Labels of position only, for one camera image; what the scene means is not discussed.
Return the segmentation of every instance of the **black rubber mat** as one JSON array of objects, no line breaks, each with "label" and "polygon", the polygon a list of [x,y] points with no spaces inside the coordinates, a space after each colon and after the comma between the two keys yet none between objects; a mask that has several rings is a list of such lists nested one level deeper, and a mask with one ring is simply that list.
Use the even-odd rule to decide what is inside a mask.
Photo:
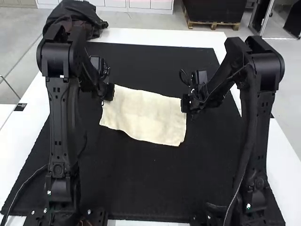
[{"label": "black rubber mat", "polygon": [[[89,43],[87,51],[107,60],[112,82],[171,97],[187,91],[178,78],[180,69],[207,69],[211,77],[218,67],[214,51],[204,48]],[[187,222],[204,216],[206,201],[231,201],[241,118],[230,93],[221,107],[187,120],[185,141],[179,147],[137,141],[99,126],[102,110],[90,94],[80,95],[80,107],[88,129],[88,145],[79,160],[82,208],[104,207],[110,218]],[[20,185],[48,162],[49,136],[48,119],[2,213]],[[27,187],[12,214],[43,208],[44,176]]]}]

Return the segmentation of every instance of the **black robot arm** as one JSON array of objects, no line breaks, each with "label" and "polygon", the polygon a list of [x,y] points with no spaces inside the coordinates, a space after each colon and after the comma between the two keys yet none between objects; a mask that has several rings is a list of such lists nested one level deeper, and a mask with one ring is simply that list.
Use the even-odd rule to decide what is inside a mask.
[{"label": "black robot arm", "polygon": [[227,55],[215,75],[208,81],[206,71],[195,71],[184,80],[189,93],[184,94],[182,112],[201,115],[207,108],[222,104],[230,88],[240,89],[243,131],[241,156],[233,182],[232,201],[229,206],[215,208],[207,218],[208,225],[265,225],[269,184],[266,173],[267,144],[271,109],[285,64],[261,37],[227,38]]},{"label": "black robot arm", "polygon": [[45,183],[47,204],[40,217],[29,218],[25,225],[75,226],[82,217],[78,158],[87,135],[78,110],[79,91],[91,92],[99,105],[114,96],[114,85],[105,81],[110,68],[102,58],[89,57],[85,45],[83,27],[73,26],[69,33],[53,24],[38,46],[38,66],[46,77],[49,96],[51,153]]}]

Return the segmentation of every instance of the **table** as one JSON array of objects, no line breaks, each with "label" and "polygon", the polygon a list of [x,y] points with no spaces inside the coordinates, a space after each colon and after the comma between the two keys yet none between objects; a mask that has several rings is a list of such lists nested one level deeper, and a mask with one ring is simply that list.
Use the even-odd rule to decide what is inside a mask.
[{"label": "table", "polygon": [[[226,55],[223,32],[169,31],[110,28],[93,40],[96,42],[137,45],[213,48],[219,63]],[[239,90],[232,87],[232,95],[240,111]],[[38,73],[21,103],[27,103],[22,112],[12,112],[0,130],[0,206],[4,204],[19,172],[30,153],[49,114],[45,78]],[[287,226],[301,222],[301,162],[286,139],[276,119],[271,119],[269,131],[267,174],[276,201]],[[7,226],[22,226],[25,217],[9,217]],[[183,226],[187,224],[163,222],[109,221],[108,225]]]}]

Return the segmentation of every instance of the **gray floor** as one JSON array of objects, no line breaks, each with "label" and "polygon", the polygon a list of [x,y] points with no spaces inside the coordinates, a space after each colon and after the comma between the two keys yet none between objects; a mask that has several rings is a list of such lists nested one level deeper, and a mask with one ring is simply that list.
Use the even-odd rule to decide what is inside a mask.
[{"label": "gray floor", "polygon": [[[51,10],[27,8],[0,8],[0,74],[6,76],[19,96],[22,96],[38,72],[35,51],[41,31]],[[188,30],[180,1],[175,1],[173,15],[155,15],[121,12],[97,12],[110,27]],[[247,28],[251,12],[245,12],[238,32],[230,27],[218,26],[216,31],[228,37],[239,36],[243,40],[252,35]],[[290,38],[282,26],[284,20],[274,13],[268,21],[264,38]],[[210,31],[209,26],[194,30]],[[285,59],[286,72],[273,107],[273,114],[301,159],[301,41],[267,40]],[[18,97],[7,84],[0,84],[0,104],[18,103]]]}]

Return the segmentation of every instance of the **white cloth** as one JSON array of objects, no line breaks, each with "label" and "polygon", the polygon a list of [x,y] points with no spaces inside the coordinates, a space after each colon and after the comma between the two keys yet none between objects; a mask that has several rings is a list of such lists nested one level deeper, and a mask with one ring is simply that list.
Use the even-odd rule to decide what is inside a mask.
[{"label": "white cloth", "polygon": [[99,124],[137,140],[179,146],[185,138],[186,114],[179,98],[115,85],[114,99],[104,103]]}]

